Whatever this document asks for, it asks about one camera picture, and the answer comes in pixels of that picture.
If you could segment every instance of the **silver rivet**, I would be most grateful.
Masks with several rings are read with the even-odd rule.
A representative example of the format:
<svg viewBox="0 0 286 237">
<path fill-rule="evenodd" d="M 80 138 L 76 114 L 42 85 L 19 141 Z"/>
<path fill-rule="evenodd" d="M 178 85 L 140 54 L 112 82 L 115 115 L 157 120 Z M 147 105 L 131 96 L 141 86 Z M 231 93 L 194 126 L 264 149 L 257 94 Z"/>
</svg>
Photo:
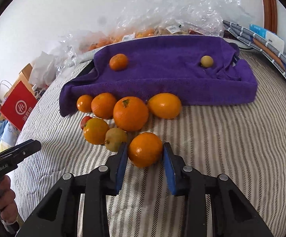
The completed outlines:
<svg viewBox="0 0 286 237">
<path fill-rule="evenodd" d="M 191 166 L 184 166 L 183 170 L 186 172 L 191 172 L 192 171 L 192 167 Z"/>
<path fill-rule="evenodd" d="M 227 181 L 229 179 L 229 177 L 225 174 L 220 174 L 219 175 L 219 178 L 222 180 L 222 181 Z"/>
<path fill-rule="evenodd" d="M 100 166 L 100 167 L 98 168 L 98 170 L 99 170 L 100 172 L 106 172 L 106 171 L 108 170 L 108 167 L 105 166 L 105 165 L 103 165 L 103 166 Z"/>
<path fill-rule="evenodd" d="M 64 175 L 63 175 L 63 179 L 64 180 L 68 180 L 68 179 L 70 179 L 72 176 L 71 176 L 71 174 L 70 173 L 65 173 Z"/>
</svg>

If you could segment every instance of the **blue label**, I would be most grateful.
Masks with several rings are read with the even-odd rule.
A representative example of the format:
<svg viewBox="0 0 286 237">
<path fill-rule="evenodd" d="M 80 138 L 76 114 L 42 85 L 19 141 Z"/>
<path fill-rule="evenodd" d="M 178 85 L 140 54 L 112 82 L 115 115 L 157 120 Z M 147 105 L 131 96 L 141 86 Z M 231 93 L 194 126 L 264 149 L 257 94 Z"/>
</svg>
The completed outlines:
<svg viewBox="0 0 286 237">
<path fill-rule="evenodd" d="M 253 31 L 254 33 L 258 34 L 259 36 L 261 36 L 262 38 L 266 37 L 266 32 L 268 31 L 267 29 L 264 29 L 260 26 L 253 25 L 253 24 L 249 25 L 249 29 Z"/>
</svg>

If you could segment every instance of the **barcode label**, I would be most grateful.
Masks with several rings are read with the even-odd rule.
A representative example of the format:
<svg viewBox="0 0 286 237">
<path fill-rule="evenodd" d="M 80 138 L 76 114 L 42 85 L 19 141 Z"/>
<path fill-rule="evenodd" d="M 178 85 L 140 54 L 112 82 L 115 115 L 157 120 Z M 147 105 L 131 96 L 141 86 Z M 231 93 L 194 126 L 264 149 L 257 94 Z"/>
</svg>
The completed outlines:
<svg viewBox="0 0 286 237">
<path fill-rule="evenodd" d="M 177 33 L 177 32 L 181 32 L 181 29 L 179 28 L 179 27 L 177 27 L 177 26 L 169 26 L 169 27 L 167 27 L 166 28 L 168 31 L 169 31 L 169 33 L 171 33 L 171 34 L 175 34 L 175 33 Z"/>
<path fill-rule="evenodd" d="M 130 41 L 130 40 L 133 40 L 135 39 L 135 34 L 131 34 L 131 35 L 126 35 L 122 38 L 122 42 L 124 41 Z"/>
</svg>

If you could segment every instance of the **small red fruit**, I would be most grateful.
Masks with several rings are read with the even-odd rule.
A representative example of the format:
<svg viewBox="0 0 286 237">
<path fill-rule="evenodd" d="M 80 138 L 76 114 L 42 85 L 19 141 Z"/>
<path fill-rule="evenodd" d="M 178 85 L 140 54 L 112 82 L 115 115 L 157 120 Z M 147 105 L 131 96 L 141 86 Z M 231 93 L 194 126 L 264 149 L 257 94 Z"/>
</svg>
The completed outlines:
<svg viewBox="0 0 286 237">
<path fill-rule="evenodd" d="M 80 122 L 80 128 L 83 130 L 84 129 L 84 126 L 86 125 L 87 121 L 89 119 L 92 119 L 91 116 L 85 116 L 83 117 L 82 121 Z"/>
</svg>

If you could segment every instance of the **blue gripper pad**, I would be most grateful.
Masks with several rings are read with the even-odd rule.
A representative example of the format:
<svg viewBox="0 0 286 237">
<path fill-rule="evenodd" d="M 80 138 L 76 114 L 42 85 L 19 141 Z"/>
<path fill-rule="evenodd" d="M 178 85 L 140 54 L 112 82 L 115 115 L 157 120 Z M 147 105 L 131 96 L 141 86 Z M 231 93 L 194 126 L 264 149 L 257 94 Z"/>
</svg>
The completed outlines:
<svg viewBox="0 0 286 237">
<path fill-rule="evenodd" d="M 175 172 L 165 145 L 163 151 L 163 166 L 165 168 L 168 189 L 172 195 L 176 195 Z"/>
<path fill-rule="evenodd" d="M 120 160 L 120 164 L 118 166 L 117 175 L 116 175 L 116 191 L 118 194 L 122 188 L 125 169 L 127 167 L 127 162 L 128 162 L 128 146 L 125 145 L 123 153 L 122 153 L 122 157 Z"/>
</svg>

